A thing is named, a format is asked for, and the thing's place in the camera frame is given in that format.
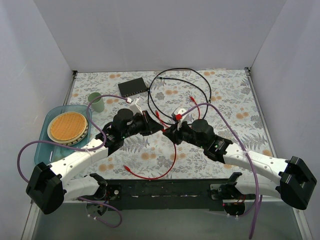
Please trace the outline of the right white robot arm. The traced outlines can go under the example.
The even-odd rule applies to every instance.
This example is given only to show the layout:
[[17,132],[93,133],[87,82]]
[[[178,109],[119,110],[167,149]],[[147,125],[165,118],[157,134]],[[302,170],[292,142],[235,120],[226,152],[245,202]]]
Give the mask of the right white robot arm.
[[261,195],[280,198],[293,208],[305,210],[317,185],[315,176],[301,158],[283,159],[245,151],[231,140],[215,134],[205,119],[197,119],[191,125],[176,123],[163,135],[174,144],[186,142],[202,148],[204,155],[215,162],[255,170],[259,177],[257,183],[242,178],[226,186],[227,195],[232,199],[255,194],[258,187]]

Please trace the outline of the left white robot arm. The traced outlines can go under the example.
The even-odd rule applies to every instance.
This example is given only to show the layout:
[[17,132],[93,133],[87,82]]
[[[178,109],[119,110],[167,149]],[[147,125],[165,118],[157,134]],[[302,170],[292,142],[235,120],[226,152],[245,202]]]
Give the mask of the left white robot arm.
[[126,138],[140,134],[149,136],[163,130],[147,111],[133,113],[120,109],[86,146],[51,164],[37,164],[26,188],[27,195],[41,211],[48,215],[57,210],[64,201],[92,196],[101,200],[107,193],[107,181],[96,173],[82,179],[74,177],[93,163],[104,159],[120,149]]

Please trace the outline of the black network switch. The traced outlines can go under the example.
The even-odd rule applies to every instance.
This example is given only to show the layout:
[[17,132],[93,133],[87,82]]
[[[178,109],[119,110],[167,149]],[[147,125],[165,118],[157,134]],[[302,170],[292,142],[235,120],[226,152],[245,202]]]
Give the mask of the black network switch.
[[130,97],[148,91],[148,87],[142,77],[118,84],[122,97]]

